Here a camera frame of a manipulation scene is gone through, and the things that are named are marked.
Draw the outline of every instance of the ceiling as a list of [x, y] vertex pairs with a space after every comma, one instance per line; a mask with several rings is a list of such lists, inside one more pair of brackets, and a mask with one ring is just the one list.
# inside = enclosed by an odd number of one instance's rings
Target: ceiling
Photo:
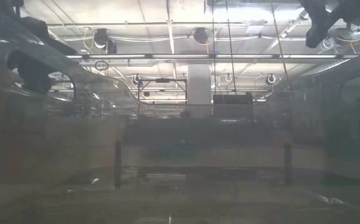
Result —
[[[32, 16], [46, 21], [50, 34], [56, 39], [65, 42], [75, 48], [80, 54], [102, 54], [100, 49], [93, 48], [92, 41], [82, 40], [91, 37], [97, 28], [107, 28], [111, 37], [125, 38], [127, 41], [115, 39], [118, 54], [280, 54], [280, 45], [277, 44], [276, 26], [273, 21], [269, 1], [251, 1], [257, 4], [244, 4], [235, 7], [234, 2], [229, 0], [229, 22], [227, 26], [227, 14], [225, 5], [220, 4], [223, 0], [216, 0], [217, 9], [212, 19], [212, 13], [204, 13], [204, 0], [25, 0], [25, 6], [21, 9], [22, 16]], [[297, 0], [278, 0], [273, 5], [277, 20], [277, 29], [282, 35], [281, 47], [284, 54], [350, 54], [348, 45], [333, 45], [334, 48], [323, 50], [322, 47], [309, 49], [305, 46], [305, 34], [310, 28], [311, 21], [306, 12], [298, 4]], [[343, 21], [335, 24], [335, 27], [345, 27]], [[198, 45], [192, 38], [187, 38], [196, 27], [205, 27], [210, 37], [213, 30], [216, 33], [214, 44]], [[170, 30], [173, 33], [174, 43], [171, 47]], [[140, 39], [154, 39], [156, 42], [139, 42]], [[360, 45], [356, 45], [356, 51], [360, 53]], [[109, 60], [111, 67], [101, 73], [112, 77], [126, 77], [126, 83], [130, 88], [135, 88], [131, 80], [135, 74], [143, 78], [174, 77], [174, 65], [176, 77], [187, 77], [187, 65], [192, 61], [148, 61], [148, 60]], [[320, 60], [318, 62], [298, 61], [287, 62], [286, 68], [289, 76], [301, 75], [317, 66], [327, 66], [333, 61]], [[98, 73], [94, 66], [88, 69]], [[221, 90], [231, 90], [234, 86], [227, 83], [225, 76], [233, 74], [231, 61], [218, 61], [216, 63], [216, 77]], [[284, 77], [282, 60], [270, 63], [234, 63], [234, 75], [237, 89], [259, 89], [265, 85], [265, 77], [268, 74]], [[157, 85], [151, 88], [175, 88], [175, 85]], [[151, 94], [150, 98], [175, 99], [184, 98], [182, 93], [173, 96]]]

